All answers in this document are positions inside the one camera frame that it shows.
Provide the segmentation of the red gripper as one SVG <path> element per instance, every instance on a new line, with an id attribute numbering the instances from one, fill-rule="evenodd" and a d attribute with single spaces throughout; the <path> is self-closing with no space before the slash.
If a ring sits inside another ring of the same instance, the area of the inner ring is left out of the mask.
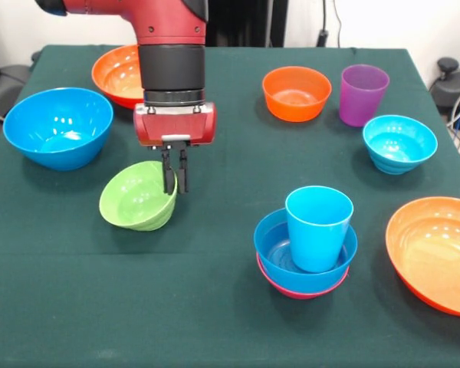
<path id="1" fill-rule="evenodd" d="M 141 146 L 162 146 L 185 142 L 190 146 L 211 144 L 216 130 L 216 107 L 213 102 L 185 107 L 148 107 L 138 103 L 133 111 L 133 125 Z M 173 193 L 175 176 L 170 164 L 170 149 L 163 147 L 162 168 L 164 192 Z M 188 155 L 179 150 L 178 192 L 188 189 Z"/>

